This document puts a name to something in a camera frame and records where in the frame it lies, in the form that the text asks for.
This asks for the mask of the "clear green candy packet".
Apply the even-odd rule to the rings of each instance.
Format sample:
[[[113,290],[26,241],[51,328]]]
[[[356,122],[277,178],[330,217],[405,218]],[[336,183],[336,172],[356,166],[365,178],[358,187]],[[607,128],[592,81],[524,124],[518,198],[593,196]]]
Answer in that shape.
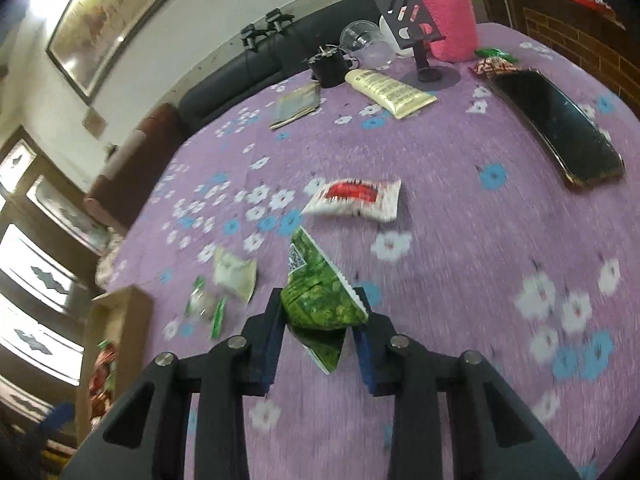
[[[218,339],[224,327],[226,304],[227,298],[217,299],[209,290],[204,276],[199,275],[192,284],[184,315],[187,320],[200,320],[207,323],[210,338]]]

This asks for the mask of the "pale green snack packet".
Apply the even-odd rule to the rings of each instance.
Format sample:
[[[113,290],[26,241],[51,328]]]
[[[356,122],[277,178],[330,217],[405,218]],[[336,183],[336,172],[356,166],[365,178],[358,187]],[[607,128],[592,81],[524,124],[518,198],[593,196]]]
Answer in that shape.
[[[214,253],[214,284],[248,304],[254,295],[257,281],[257,263],[244,260],[226,248],[217,247]]]

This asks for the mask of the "dark red snack packet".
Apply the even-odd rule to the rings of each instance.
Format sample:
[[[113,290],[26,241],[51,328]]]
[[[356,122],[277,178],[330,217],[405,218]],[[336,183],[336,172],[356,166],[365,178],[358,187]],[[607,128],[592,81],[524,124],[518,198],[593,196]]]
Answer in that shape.
[[[493,77],[517,73],[520,69],[500,56],[488,56],[488,58],[481,58],[471,70],[477,76]]]

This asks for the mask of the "cardboard box tray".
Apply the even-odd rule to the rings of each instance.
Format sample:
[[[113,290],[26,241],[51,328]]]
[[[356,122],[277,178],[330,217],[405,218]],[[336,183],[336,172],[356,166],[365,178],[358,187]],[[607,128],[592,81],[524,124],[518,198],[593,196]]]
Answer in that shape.
[[[140,375],[153,299],[137,286],[92,300],[84,329],[75,428],[83,441]]]

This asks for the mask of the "wooden glass door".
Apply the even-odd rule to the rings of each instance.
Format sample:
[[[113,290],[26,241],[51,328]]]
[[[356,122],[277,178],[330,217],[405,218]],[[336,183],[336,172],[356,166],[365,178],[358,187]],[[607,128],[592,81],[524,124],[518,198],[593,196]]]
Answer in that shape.
[[[20,427],[75,400],[106,231],[23,127],[1,143],[1,406]]]

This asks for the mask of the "purple floral tablecloth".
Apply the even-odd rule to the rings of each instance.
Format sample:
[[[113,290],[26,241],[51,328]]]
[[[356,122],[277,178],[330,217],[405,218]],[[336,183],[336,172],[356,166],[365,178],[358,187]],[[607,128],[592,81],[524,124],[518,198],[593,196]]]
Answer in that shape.
[[[639,416],[639,121],[573,62],[515,30],[480,39],[536,68],[576,102],[624,159],[623,180],[576,192],[510,107],[462,65],[437,101],[396,119],[347,84],[279,131],[278,99],[299,74],[232,106],[169,163],[113,266],[111,285],[154,300],[146,352],[206,352],[183,321],[217,247],[257,263],[248,304],[225,335],[286,282],[304,228],[374,310],[432,351],[475,349],[544,423],[578,474],[603,474]],[[338,179],[402,181],[397,219],[307,216]]]

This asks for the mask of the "black smartphone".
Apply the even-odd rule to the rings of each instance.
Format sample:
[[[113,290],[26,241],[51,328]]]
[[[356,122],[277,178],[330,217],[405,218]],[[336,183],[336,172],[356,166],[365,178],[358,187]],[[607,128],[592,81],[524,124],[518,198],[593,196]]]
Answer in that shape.
[[[592,188],[625,175],[622,155],[585,112],[539,70],[490,75],[488,80],[529,124],[568,185]]]

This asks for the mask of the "cream lotion tube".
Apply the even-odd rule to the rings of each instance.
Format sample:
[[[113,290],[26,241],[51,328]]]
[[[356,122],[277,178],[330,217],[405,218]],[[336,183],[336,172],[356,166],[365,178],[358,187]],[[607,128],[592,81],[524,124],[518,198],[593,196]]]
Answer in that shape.
[[[436,96],[375,70],[350,70],[345,81],[396,119],[404,119],[437,101]]]

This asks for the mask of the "small booklet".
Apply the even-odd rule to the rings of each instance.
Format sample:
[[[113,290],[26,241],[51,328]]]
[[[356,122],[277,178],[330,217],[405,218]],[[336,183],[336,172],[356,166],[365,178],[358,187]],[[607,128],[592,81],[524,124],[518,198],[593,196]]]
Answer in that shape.
[[[314,112],[320,106],[320,84],[306,84],[284,96],[274,106],[271,130],[280,129],[297,119]]]

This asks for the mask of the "black leather sofa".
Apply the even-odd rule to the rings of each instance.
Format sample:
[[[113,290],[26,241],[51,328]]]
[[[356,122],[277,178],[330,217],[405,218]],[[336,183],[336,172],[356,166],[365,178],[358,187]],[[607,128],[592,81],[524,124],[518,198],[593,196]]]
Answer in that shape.
[[[321,46],[338,44],[349,23],[379,18],[375,0],[342,0],[260,40],[255,50],[232,58],[186,92],[178,104],[184,135],[193,136],[232,106],[306,70],[308,58]]]

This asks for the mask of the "black small cup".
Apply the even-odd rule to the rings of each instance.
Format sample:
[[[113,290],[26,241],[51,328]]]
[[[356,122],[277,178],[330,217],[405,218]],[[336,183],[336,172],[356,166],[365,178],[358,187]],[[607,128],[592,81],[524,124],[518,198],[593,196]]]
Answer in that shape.
[[[356,70],[360,62],[341,47],[326,46],[308,60],[308,66],[320,87],[329,89],[344,84],[346,75]]]

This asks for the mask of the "clear plastic cup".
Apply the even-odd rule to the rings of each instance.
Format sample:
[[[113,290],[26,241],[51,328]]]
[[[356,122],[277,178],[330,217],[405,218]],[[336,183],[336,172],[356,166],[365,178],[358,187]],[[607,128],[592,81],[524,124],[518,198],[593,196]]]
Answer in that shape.
[[[389,66],[396,58],[378,25],[367,20],[346,25],[340,35],[340,47],[356,58],[361,68],[369,70]]]

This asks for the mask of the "black phone stand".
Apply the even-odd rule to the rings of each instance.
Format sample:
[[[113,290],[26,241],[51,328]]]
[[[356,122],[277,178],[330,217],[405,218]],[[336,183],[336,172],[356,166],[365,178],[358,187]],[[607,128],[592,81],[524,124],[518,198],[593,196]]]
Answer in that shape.
[[[404,84],[425,92],[455,86],[460,73],[451,66],[431,65],[426,44],[444,38],[422,0],[375,0],[401,49],[411,48],[416,68],[402,76]]]

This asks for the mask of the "framed horse painting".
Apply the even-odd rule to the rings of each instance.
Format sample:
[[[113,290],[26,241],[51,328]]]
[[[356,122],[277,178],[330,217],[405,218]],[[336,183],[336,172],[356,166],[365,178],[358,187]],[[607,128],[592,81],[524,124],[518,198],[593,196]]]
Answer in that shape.
[[[93,102],[129,39],[166,1],[67,1],[46,52],[82,102]]]

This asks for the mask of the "pink sleeved water bottle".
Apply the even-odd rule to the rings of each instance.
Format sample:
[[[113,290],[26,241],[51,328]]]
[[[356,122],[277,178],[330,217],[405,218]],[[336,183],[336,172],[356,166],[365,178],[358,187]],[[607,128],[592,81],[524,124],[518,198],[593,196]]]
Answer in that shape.
[[[430,42],[434,58],[448,63],[475,58],[480,45],[472,0],[423,0],[438,27],[441,40]]]

